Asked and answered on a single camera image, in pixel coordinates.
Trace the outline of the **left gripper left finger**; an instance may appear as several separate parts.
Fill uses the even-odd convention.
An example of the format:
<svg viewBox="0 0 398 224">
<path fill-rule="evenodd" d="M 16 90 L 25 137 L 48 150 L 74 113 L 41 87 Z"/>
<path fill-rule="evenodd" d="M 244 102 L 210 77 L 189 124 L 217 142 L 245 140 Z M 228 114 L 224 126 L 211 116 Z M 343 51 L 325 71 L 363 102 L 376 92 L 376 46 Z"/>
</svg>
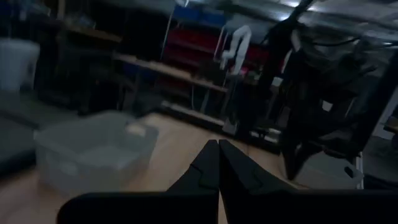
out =
<svg viewBox="0 0 398 224">
<path fill-rule="evenodd" d="M 79 195 L 62 205 L 57 223 L 217 223 L 219 182 L 220 147 L 209 140 L 166 191 Z"/>
</svg>

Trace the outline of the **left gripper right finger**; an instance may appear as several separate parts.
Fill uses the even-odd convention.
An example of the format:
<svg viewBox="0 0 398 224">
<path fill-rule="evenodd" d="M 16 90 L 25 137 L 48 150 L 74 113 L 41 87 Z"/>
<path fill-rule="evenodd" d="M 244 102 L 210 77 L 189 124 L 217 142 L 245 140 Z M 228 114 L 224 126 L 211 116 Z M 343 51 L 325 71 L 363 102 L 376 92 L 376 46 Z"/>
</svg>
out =
<svg viewBox="0 0 398 224">
<path fill-rule="evenodd" d="M 229 141 L 218 144 L 229 223 L 397 223 L 396 191 L 295 189 Z"/>
</svg>

